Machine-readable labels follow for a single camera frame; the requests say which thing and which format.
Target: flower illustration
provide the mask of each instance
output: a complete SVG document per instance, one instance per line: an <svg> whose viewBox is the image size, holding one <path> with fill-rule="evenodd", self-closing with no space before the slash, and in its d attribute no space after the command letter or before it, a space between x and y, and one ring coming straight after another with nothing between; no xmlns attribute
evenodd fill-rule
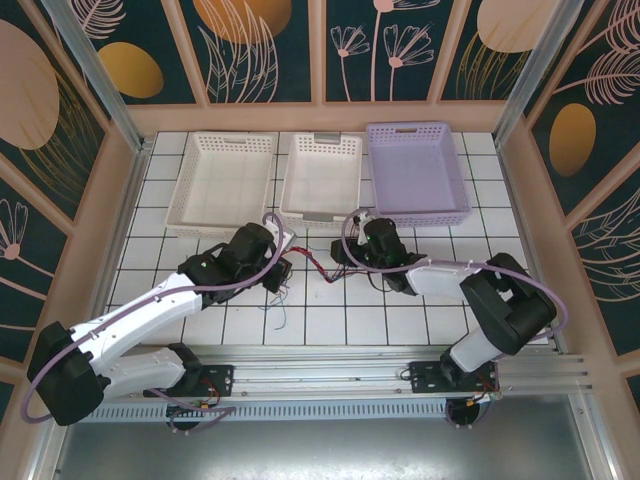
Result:
<svg viewBox="0 0 640 480"><path fill-rule="evenodd" d="M15 260L20 256L20 244L27 228L29 210L16 202L14 213L6 199L0 200L0 258Z"/></svg>
<svg viewBox="0 0 640 480"><path fill-rule="evenodd" d="M43 268L34 265L20 256L20 245L24 238L24 232L27 228L27 219L29 218L29 209L20 202L16 202L15 209L11 211L11 206L7 199L0 200L0 259L18 260L30 268L53 278L53 273L47 272ZM11 287L19 292L31 295L40 300L47 297L41 293L35 292L30 288L19 285L11 280L0 277L0 283Z"/></svg>
<svg viewBox="0 0 640 480"><path fill-rule="evenodd" d="M370 50L369 43L366 42L366 36L362 31L362 25L359 27L346 27L344 32L341 27L333 27L331 29L331 40L340 56L340 66L342 68L342 82L344 83L344 92L347 95L347 101L351 101L349 95L349 87L347 85L347 74L344 69L344 59L353 55L360 55Z"/></svg>
<svg viewBox="0 0 640 480"><path fill-rule="evenodd" d="M394 10L417 10L419 8L434 7L440 3L440 0L373 0L373 6L382 13L392 12Z"/></svg>
<svg viewBox="0 0 640 480"><path fill-rule="evenodd" d="M396 68L420 65L433 60L433 49L428 49L431 44L431 38L427 33L429 27L406 27L399 38L397 25L384 29L384 46L391 66L389 100L393 100L393 78Z"/></svg>

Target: lavender basket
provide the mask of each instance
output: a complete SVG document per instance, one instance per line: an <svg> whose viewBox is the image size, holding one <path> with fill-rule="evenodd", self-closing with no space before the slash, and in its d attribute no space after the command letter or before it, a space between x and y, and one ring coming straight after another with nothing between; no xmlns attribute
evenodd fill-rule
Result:
<svg viewBox="0 0 640 480"><path fill-rule="evenodd" d="M459 225L471 212L449 125L367 126L376 213L398 227Z"/></svg>

